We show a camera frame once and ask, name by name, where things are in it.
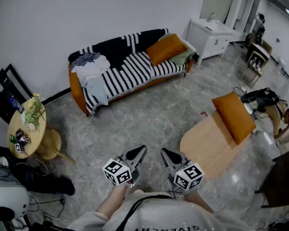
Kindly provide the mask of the person's left forearm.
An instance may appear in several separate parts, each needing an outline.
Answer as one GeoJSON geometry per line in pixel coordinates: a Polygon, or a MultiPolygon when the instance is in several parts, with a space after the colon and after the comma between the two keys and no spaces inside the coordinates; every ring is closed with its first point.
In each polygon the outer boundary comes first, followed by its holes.
{"type": "Polygon", "coordinates": [[[135,187],[127,187],[126,185],[114,186],[108,197],[96,209],[96,212],[105,215],[108,218],[120,208],[123,200],[136,190],[135,187]]]}

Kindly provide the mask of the light blue garment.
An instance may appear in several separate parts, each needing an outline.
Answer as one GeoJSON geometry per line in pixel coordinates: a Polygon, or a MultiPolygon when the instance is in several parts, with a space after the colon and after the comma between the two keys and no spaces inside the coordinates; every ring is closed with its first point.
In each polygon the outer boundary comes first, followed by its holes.
{"type": "Polygon", "coordinates": [[[104,88],[104,79],[102,76],[84,80],[84,87],[87,92],[92,95],[98,103],[108,105],[108,96],[104,88]]]}

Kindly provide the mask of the spare hand-held gripper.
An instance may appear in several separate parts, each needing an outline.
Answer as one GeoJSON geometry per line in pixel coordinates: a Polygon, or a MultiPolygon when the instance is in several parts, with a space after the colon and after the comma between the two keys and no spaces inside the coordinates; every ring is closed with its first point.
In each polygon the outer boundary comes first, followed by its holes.
{"type": "Polygon", "coordinates": [[[30,138],[28,136],[26,136],[21,129],[18,129],[16,131],[15,137],[16,137],[16,144],[15,144],[16,151],[17,152],[24,152],[25,146],[28,143],[31,143],[30,138]]]}

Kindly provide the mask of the person's grey t-shirt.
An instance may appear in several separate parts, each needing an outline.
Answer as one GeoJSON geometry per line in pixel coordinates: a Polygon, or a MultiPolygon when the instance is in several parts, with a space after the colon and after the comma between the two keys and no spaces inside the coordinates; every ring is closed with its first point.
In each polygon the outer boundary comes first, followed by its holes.
{"type": "Polygon", "coordinates": [[[73,231],[254,231],[225,212],[172,198],[165,192],[135,190],[111,218],[90,211],[67,227],[73,231]]]}

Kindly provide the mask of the dark wooden table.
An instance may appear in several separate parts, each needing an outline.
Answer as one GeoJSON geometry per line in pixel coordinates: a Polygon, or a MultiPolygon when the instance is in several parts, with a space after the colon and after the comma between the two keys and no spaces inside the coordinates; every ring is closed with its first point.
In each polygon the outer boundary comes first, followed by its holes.
{"type": "Polygon", "coordinates": [[[273,166],[255,194],[262,194],[267,201],[261,208],[289,205],[289,151],[274,158],[273,166]]]}

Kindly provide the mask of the clear water bottle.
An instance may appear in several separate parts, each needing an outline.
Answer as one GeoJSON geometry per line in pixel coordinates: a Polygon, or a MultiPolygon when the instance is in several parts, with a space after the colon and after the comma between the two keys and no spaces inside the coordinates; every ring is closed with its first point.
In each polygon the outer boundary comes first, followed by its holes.
{"type": "Polygon", "coordinates": [[[24,108],[23,106],[16,100],[14,99],[13,97],[10,98],[9,100],[10,104],[12,105],[12,107],[17,110],[19,113],[22,113],[24,112],[24,108]]]}

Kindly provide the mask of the pale flower bouquet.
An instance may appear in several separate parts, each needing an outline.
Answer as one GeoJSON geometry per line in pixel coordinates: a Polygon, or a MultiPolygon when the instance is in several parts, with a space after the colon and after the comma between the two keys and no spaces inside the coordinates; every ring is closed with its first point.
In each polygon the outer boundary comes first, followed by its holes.
{"type": "Polygon", "coordinates": [[[34,93],[33,96],[24,104],[24,111],[21,114],[22,124],[30,131],[39,133],[39,120],[46,119],[43,117],[45,108],[42,104],[39,93],[34,93]]]}

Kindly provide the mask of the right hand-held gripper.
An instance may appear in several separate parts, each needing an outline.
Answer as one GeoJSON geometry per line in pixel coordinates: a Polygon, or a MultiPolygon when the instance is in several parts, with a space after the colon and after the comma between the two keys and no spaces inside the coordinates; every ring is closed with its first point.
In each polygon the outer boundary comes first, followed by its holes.
{"type": "Polygon", "coordinates": [[[169,170],[174,169],[174,163],[185,163],[171,172],[174,185],[183,191],[191,191],[198,188],[204,177],[204,171],[198,163],[188,160],[186,155],[178,150],[166,148],[161,149],[161,157],[169,170]]]}

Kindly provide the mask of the white sink cabinet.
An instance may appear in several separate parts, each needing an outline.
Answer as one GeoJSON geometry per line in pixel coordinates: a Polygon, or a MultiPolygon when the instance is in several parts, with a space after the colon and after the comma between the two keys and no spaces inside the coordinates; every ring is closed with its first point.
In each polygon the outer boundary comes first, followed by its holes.
{"type": "Polygon", "coordinates": [[[197,65],[205,58],[223,55],[234,32],[218,20],[191,19],[187,41],[196,49],[197,65]]]}

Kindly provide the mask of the orange cushion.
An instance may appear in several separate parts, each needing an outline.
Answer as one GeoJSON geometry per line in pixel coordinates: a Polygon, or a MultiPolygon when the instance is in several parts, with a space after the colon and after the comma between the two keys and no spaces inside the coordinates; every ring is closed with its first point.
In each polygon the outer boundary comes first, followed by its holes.
{"type": "Polygon", "coordinates": [[[167,59],[186,51],[187,49],[188,47],[176,34],[171,34],[159,40],[145,51],[149,56],[152,66],[157,66],[167,59]]]}
{"type": "Polygon", "coordinates": [[[212,102],[236,144],[243,142],[256,128],[252,117],[235,92],[214,98],[212,102]]]}

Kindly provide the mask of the orange sofa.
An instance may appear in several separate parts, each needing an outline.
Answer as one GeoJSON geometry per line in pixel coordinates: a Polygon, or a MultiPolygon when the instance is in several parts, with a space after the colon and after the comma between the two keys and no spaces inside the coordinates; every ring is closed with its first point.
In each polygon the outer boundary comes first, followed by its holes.
{"type": "MultiPolygon", "coordinates": [[[[71,89],[71,94],[73,99],[75,100],[75,102],[77,103],[78,107],[81,109],[81,111],[87,116],[89,117],[90,115],[93,115],[94,113],[94,109],[90,112],[87,107],[86,107],[86,100],[85,100],[85,95],[83,94],[81,85],[79,83],[79,79],[77,77],[76,73],[72,73],[71,70],[68,70],[68,74],[69,74],[69,83],[70,83],[70,89],[71,89]]],[[[154,80],[151,80],[150,82],[146,83],[145,85],[139,86],[137,88],[135,88],[134,90],[128,90],[122,94],[119,94],[113,98],[111,98],[108,102],[112,103],[118,99],[121,99],[125,96],[131,95],[132,93],[138,92],[142,89],[148,88],[150,86],[156,85],[158,83],[164,82],[166,80],[172,79],[172,78],[177,78],[179,77],[179,75],[182,75],[183,73],[179,73],[179,74],[175,74],[172,76],[167,76],[167,77],[163,77],[163,78],[157,78],[154,80]]]]}

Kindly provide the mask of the person's right forearm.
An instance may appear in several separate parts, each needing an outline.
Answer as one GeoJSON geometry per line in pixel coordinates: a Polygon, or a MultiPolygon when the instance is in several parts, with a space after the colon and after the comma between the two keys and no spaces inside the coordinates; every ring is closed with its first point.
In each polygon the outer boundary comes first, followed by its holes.
{"type": "Polygon", "coordinates": [[[194,203],[206,211],[213,213],[213,209],[205,202],[205,200],[199,195],[197,190],[189,191],[184,194],[184,200],[187,202],[194,203]]]}

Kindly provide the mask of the black backpack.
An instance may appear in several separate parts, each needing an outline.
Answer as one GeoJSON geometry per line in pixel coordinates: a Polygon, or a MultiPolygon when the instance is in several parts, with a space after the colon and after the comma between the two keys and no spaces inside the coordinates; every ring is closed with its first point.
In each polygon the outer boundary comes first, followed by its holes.
{"type": "Polygon", "coordinates": [[[281,99],[274,91],[270,88],[264,88],[257,92],[255,95],[256,102],[258,104],[257,110],[264,113],[265,106],[277,105],[279,102],[282,102],[286,107],[288,103],[286,100],[281,99]]]}

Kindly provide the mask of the blue checked shirt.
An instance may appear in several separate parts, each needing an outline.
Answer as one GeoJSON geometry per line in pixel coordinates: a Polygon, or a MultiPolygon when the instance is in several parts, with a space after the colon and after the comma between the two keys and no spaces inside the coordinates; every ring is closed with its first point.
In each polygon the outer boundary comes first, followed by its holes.
{"type": "Polygon", "coordinates": [[[93,52],[93,53],[85,53],[84,55],[78,57],[76,60],[74,60],[71,63],[71,66],[69,67],[70,70],[72,70],[75,66],[84,66],[86,63],[94,62],[100,57],[99,52],[93,52]]]}

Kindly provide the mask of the small wooden stool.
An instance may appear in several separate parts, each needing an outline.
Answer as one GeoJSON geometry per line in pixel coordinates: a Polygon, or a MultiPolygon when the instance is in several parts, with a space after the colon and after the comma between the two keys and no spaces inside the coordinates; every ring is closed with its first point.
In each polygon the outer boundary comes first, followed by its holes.
{"type": "Polygon", "coordinates": [[[263,76],[263,67],[268,62],[268,58],[263,57],[260,53],[253,51],[246,62],[246,70],[242,71],[240,79],[248,76],[249,72],[253,73],[253,78],[248,81],[250,88],[253,88],[257,81],[263,76]]]}

